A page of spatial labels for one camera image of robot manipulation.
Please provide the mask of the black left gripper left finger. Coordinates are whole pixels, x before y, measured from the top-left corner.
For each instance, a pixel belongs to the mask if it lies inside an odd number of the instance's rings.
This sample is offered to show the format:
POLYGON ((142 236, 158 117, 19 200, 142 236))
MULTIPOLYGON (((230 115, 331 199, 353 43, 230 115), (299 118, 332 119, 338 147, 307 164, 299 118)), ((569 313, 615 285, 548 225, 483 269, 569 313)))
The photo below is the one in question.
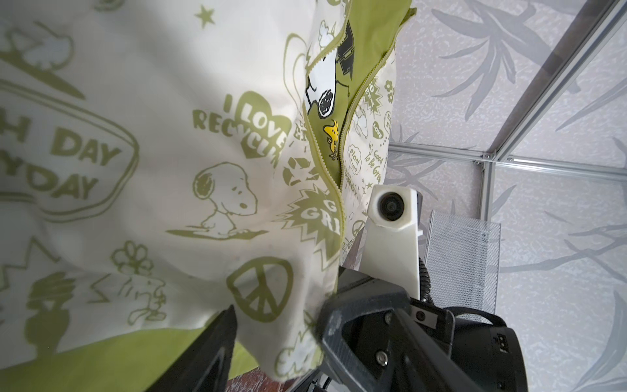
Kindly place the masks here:
POLYGON ((233 306, 195 339, 149 391, 225 391, 238 330, 233 306))

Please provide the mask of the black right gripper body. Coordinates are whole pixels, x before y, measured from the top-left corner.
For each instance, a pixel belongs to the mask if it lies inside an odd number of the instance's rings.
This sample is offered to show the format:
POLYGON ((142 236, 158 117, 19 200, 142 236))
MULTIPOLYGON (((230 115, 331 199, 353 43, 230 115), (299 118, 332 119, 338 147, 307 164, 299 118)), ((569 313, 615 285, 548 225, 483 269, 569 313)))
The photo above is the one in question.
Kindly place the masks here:
POLYGON ((337 382, 350 391, 392 391, 390 323, 405 311, 451 359, 453 315, 411 298, 396 284, 341 268, 338 292, 324 307, 314 335, 322 365, 295 383, 295 391, 325 391, 337 382))

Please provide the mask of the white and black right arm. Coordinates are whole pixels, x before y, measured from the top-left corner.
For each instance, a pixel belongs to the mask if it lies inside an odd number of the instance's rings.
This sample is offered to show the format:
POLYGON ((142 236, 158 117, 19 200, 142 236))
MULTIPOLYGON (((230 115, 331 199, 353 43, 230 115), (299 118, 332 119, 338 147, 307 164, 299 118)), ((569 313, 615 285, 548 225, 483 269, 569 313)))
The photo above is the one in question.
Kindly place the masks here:
POLYGON ((526 391, 515 331, 497 315, 439 308, 396 284, 341 268, 314 325, 323 363, 294 391, 526 391))

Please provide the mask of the white green printed jacket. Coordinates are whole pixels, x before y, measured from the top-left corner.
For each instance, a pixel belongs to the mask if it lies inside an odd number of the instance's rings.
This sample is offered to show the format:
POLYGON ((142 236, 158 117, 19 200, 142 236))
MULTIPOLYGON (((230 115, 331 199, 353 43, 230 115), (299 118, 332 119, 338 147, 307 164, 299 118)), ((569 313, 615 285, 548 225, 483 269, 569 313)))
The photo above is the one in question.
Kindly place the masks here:
POLYGON ((388 161, 408 1, 4 1, 1 388, 286 382, 388 161))

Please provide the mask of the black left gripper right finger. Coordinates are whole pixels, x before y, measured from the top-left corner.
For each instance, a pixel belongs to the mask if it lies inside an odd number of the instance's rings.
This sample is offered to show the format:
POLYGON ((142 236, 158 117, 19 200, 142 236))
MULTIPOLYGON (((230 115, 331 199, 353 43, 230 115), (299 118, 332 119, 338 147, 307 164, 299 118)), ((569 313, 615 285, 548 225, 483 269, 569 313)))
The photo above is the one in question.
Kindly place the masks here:
POLYGON ((390 323, 392 391, 480 391, 403 310, 390 323))

